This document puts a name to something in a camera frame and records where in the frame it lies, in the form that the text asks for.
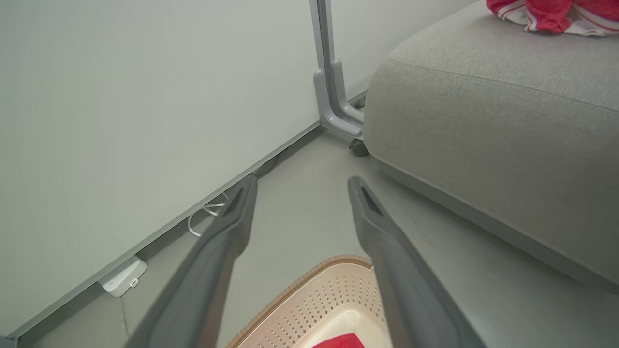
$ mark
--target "white power strip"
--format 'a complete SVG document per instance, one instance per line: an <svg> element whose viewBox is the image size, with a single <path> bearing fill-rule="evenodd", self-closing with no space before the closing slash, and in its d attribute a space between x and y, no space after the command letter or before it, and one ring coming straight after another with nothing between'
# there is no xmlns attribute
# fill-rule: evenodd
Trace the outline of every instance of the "white power strip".
<svg viewBox="0 0 619 348"><path fill-rule="evenodd" d="M134 255L106 274L105 277L99 279L99 284L112 296L120 297L130 287L136 287L140 282L140 276L145 271L146 262Z"/></svg>

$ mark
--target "sofa cushion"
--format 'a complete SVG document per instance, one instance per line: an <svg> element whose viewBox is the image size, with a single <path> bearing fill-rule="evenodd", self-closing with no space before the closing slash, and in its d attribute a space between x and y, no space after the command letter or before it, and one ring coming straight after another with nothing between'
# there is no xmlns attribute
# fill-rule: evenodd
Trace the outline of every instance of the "sofa cushion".
<svg viewBox="0 0 619 348"><path fill-rule="evenodd" d="M476 2L377 70L365 144L400 181L619 293L617 57L619 37L526 33Z"/></svg>

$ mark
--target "red item in basket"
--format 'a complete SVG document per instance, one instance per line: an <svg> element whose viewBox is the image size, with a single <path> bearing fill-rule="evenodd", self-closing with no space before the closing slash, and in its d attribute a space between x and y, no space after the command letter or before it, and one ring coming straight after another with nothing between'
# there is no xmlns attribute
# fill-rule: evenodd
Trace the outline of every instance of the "red item in basket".
<svg viewBox="0 0 619 348"><path fill-rule="evenodd" d="M328 339L316 344L314 348L365 348L357 335L348 334L336 338Z"/></svg>

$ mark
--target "white wall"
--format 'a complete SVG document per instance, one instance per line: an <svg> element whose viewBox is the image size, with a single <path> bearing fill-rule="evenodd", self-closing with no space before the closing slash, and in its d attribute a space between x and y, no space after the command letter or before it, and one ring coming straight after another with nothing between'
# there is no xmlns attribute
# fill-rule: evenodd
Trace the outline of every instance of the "white wall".
<svg viewBox="0 0 619 348"><path fill-rule="evenodd" d="M349 97L469 2L333 0ZM5 0L0 48L0 336L318 120L308 0Z"/></svg>
<svg viewBox="0 0 619 348"><path fill-rule="evenodd" d="M368 89L389 52L413 34L476 0L332 0L335 58L344 64L346 95Z"/></svg>

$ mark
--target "beige basket rim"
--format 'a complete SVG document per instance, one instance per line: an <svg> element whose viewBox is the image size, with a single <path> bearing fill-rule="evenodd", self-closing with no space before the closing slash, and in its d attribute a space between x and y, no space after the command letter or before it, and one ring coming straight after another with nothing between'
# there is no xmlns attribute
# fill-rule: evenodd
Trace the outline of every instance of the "beige basket rim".
<svg viewBox="0 0 619 348"><path fill-rule="evenodd" d="M233 339L228 343L226 348L234 348L238 347L273 311L275 311L283 302L285 302L289 297L291 297L297 290L302 288L307 282L309 282L312 278L317 276L320 272L325 269L334 266L336 264L343 263L352 263L357 264L359 266L363 266L367 269L372 268L372 262L364 258L362 256L357 255L340 255L335 256L329 259L324 260L316 267L312 268L309 272L302 275L297 281L295 281L292 285L286 288L281 294L279 294L273 301L271 301L258 315L256 315L250 322L247 324L241 332L239 332Z"/></svg>

